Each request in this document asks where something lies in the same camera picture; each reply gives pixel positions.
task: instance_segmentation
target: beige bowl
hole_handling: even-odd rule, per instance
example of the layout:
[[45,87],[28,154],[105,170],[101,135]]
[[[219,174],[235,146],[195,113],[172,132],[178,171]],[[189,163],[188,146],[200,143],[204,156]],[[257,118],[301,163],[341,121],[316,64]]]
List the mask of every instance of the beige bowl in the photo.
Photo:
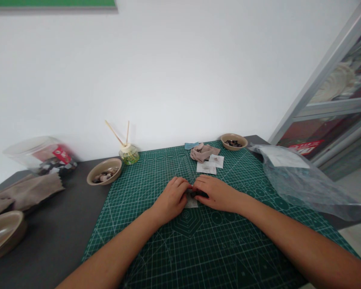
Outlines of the beige bowl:
[[[104,181],[102,183],[94,183],[92,181],[97,175],[100,175],[102,172],[113,170],[114,168],[118,168],[118,170],[107,181]],[[120,159],[108,159],[105,160],[104,162],[101,162],[90,171],[90,173],[87,176],[87,183],[89,185],[108,185],[109,183],[115,181],[120,176],[121,173],[122,173],[122,161]]]
[[23,239],[27,223],[20,211],[0,215],[0,258],[11,251]]
[[[242,145],[242,147],[237,148],[237,147],[229,146],[227,143],[225,143],[225,141],[227,140],[236,140],[239,144]],[[239,151],[248,144],[247,139],[245,139],[243,136],[240,136],[238,134],[224,134],[223,136],[221,136],[221,141],[223,146],[229,151]]]

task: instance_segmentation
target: blue object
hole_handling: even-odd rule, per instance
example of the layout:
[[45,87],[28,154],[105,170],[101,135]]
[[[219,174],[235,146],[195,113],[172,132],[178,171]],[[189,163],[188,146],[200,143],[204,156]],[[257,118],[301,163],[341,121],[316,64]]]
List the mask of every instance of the blue object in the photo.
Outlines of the blue object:
[[185,142],[185,149],[186,149],[186,150],[190,150],[190,149],[192,149],[193,147],[196,147],[197,145],[199,145],[198,142],[195,142],[195,143],[193,143],[193,144],[189,144],[189,143],[186,143],[186,142]]

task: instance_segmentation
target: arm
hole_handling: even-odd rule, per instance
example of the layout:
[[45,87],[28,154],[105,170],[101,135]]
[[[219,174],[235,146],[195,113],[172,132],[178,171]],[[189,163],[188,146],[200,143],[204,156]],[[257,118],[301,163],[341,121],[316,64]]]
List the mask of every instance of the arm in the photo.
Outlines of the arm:
[[150,237],[187,203],[184,178],[174,177],[154,205],[72,272],[57,288],[116,288]]
[[361,288],[361,261],[323,235],[214,177],[199,176],[197,189],[209,195],[199,202],[256,225],[316,288]]

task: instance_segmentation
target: glass bottle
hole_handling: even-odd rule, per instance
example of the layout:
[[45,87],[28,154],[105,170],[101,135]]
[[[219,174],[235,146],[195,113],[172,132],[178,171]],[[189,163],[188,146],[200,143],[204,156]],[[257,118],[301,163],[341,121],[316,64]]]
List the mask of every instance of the glass bottle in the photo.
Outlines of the glass bottle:
[[119,155],[126,165],[132,165],[139,160],[139,153],[136,147],[130,143],[120,148]]

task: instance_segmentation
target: person's left hand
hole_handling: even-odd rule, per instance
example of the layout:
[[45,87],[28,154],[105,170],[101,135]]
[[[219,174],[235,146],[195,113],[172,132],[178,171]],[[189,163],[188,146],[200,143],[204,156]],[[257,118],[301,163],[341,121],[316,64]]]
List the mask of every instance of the person's left hand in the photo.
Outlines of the person's left hand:
[[174,177],[148,209],[160,226],[170,222],[182,212],[187,203],[186,194],[184,194],[187,189],[192,189],[192,185],[186,179]]

